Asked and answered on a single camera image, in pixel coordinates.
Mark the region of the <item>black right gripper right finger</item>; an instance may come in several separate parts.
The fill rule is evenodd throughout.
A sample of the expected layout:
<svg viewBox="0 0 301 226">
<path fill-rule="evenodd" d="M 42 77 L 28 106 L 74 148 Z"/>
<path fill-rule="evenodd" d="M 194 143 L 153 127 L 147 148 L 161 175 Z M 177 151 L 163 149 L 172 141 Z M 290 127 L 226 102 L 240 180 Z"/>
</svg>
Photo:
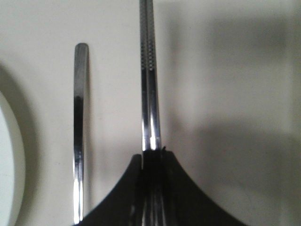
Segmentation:
<svg viewBox="0 0 301 226">
<path fill-rule="evenodd" d="M 210 199 L 171 151 L 163 151 L 163 200 L 168 226 L 246 226 Z"/>
</svg>

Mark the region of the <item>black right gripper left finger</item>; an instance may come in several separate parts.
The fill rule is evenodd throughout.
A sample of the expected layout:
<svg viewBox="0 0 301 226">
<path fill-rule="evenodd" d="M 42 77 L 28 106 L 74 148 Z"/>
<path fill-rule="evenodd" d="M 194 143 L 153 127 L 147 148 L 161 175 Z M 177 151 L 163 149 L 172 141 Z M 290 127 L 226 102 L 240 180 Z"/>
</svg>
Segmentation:
<svg viewBox="0 0 301 226">
<path fill-rule="evenodd" d="M 118 183 L 77 225 L 131 226 L 135 221 L 135 192 L 141 164 L 141 155 L 133 155 Z"/>
</svg>

